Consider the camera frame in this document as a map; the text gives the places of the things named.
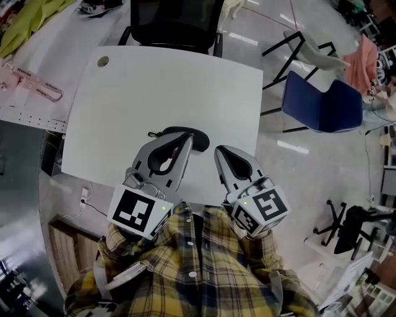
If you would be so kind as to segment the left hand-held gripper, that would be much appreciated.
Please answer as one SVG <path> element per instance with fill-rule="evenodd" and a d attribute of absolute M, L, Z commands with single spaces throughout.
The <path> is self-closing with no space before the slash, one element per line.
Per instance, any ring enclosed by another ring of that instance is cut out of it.
<path fill-rule="evenodd" d="M 174 132 L 143 145 L 123 184 L 114 189 L 107 219 L 153 240 L 181 202 L 177 193 L 192 150 L 188 132 Z"/>

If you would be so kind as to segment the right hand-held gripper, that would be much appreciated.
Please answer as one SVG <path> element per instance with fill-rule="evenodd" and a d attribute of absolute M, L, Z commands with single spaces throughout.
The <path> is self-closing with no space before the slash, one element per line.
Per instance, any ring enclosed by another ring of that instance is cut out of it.
<path fill-rule="evenodd" d="M 232 146 L 217 146 L 214 159 L 220 183 L 229 192 L 223 205 L 249 237 L 271 230 L 291 212 L 283 190 L 266 177 L 255 157 Z M 240 189 L 244 183 L 253 184 Z"/>

